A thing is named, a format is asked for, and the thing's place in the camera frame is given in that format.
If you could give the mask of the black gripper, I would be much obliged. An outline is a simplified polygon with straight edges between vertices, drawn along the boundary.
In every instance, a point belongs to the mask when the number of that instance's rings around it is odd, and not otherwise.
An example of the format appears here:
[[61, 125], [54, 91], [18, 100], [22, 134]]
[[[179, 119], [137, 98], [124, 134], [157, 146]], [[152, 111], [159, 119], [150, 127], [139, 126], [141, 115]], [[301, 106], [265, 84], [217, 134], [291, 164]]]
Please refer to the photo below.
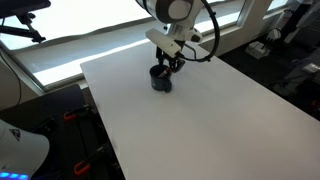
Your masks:
[[160, 67], [164, 67], [164, 60], [167, 60], [169, 62], [169, 67], [172, 69], [172, 71], [179, 72], [182, 69], [182, 67], [184, 66], [184, 61], [179, 57], [179, 53], [177, 54], [177, 56], [175, 58], [171, 58], [164, 51], [162, 51], [159, 47], [157, 47], [156, 58], [158, 59], [158, 65]]

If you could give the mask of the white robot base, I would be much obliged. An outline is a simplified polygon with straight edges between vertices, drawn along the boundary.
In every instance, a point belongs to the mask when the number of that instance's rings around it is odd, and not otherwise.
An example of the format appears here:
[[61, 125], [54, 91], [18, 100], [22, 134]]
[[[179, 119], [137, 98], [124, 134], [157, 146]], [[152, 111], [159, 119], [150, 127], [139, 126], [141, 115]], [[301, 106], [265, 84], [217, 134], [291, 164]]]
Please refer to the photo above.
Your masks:
[[0, 120], [0, 180], [31, 180], [49, 153], [49, 140]]

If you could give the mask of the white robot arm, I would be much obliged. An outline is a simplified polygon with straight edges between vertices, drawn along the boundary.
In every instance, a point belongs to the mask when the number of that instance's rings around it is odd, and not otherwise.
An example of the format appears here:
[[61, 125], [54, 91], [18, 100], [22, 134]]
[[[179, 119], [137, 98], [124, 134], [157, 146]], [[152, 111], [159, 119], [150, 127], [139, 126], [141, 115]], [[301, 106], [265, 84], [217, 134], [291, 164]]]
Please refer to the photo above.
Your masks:
[[148, 30], [146, 37], [157, 46], [156, 58], [160, 65], [169, 62], [172, 72], [178, 72], [185, 61], [181, 51], [186, 41], [199, 43], [201, 33], [194, 27], [203, 3], [201, 0], [135, 0], [138, 5], [168, 29], [162, 33], [157, 29]]

